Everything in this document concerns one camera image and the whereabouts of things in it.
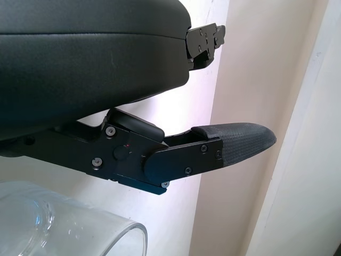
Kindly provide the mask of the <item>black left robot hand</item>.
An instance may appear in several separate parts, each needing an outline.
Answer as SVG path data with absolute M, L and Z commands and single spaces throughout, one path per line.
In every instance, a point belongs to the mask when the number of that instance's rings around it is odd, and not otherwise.
M 1 1 L 1 155 L 160 195 L 276 143 L 254 123 L 162 129 L 119 109 L 183 86 L 224 43 L 179 1 Z

